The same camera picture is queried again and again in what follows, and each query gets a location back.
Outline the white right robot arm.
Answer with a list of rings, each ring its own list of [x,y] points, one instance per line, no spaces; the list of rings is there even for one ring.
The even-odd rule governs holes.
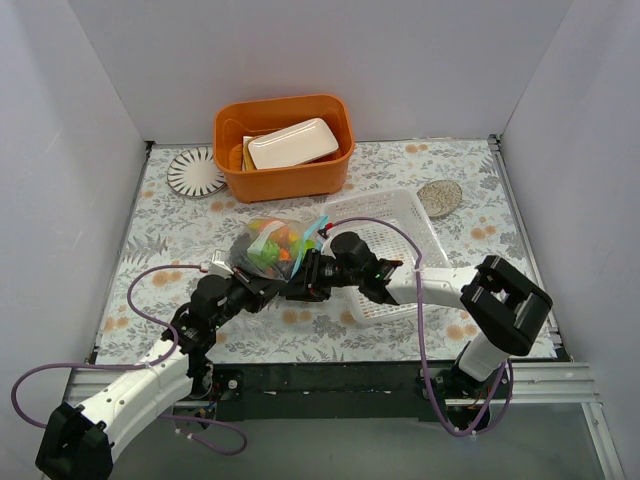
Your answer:
[[[501,364],[527,356],[547,319],[550,296],[500,256],[477,267],[424,268],[377,258],[354,232],[311,250],[281,297],[302,302],[327,300],[335,288],[355,287],[379,305],[435,305],[466,311],[479,333],[443,375],[444,384],[475,397]]]

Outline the clear zip top bag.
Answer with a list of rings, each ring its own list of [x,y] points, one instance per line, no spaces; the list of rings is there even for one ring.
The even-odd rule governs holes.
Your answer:
[[[310,250],[319,250],[317,231],[328,224],[321,216],[312,222],[275,217],[251,219],[232,243],[231,267],[260,278],[289,281]]]

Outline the green cabbage ball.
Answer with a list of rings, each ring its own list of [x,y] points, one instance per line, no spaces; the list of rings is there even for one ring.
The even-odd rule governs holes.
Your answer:
[[[316,242],[311,239],[306,240],[296,240],[291,245],[291,253],[293,255],[304,255],[308,250],[314,249],[316,246]]]
[[[261,256],[268,261],[275,261],[279,257],[281,247],[274,241],[267,240],[262,247]]]

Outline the orange mandarin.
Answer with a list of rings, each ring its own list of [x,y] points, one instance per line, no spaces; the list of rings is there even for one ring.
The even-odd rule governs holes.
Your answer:
[[[281,248],[280,251],[279,251],[278,260],[279,261],[291,261],[292,260],[291,252],[286,248]]]

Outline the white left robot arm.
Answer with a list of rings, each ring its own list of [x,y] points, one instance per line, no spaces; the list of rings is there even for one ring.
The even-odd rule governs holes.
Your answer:
[[[186,397],[217,403],[228,383],[206,355],[218,329],[264,308],[284,282],[235,270],[201,278],[150,350],[115,381],[76,406],[51,414],[35,464],[51,479],[106,479],[124,448],[159,415]]]

